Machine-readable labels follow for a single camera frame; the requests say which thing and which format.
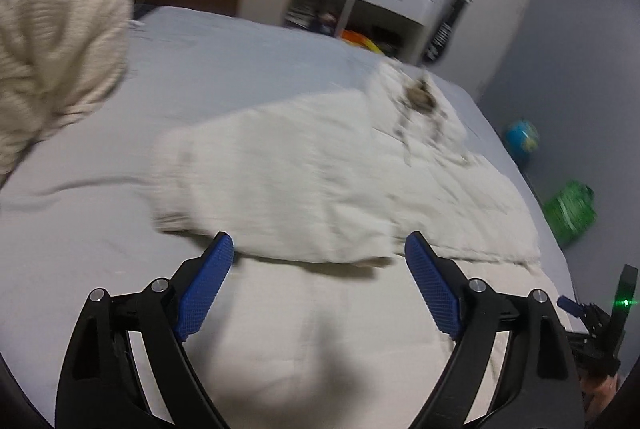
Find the metal screw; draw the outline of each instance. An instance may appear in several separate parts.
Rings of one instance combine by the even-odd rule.
[[[469,288],[474,292],[484,292],[486,290],[486,283],[482,279],[471,279],[471,281],[469,281]]]
[[[151,283],[151,290],[154,292],[164,292],[169,288],[169,281],[166,279],[156,279]]]
[[[96,288],[95,290],[91,290],[91,293],[89,294],[89,298],[94,303],[97,303],[103,297],[104,297],[104,290],[102,288]]]
[[[549,298],[544,290],[533,290],[533,298],[539,303],[546,303]]]

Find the beige blanket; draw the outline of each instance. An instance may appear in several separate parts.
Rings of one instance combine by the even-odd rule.
[[[31,141],[113,89],[131,9],[131,0],[0,0],[0,182]]]

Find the white door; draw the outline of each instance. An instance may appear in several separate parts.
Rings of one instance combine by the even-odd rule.
[[[478,99],[516,35],[529,0],[472,0],[460,17],[436,75]]]

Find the folded garment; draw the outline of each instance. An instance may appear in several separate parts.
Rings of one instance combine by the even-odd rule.
[[[416,84],[429,106],[411,98]],[[366,92],[306,95],[162,136],[154,218],[162,231],[227,231],[239,252],[290,261],[370,263],[420,230],[444,257],[536,262],[524,200],[466,151],[465,135],[428,74],[415,82],[384,60]]]

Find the yellow object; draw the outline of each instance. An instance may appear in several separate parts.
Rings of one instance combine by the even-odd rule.
[[[384,55],[382,50],[380,50],[380,48],[377,47],[371,39],[366,38],[363,34],[344,30],[340,35],[340,38],[351,46],[357,46],[359,48],[369,50],[370,52],[374,52],[375,54]]]

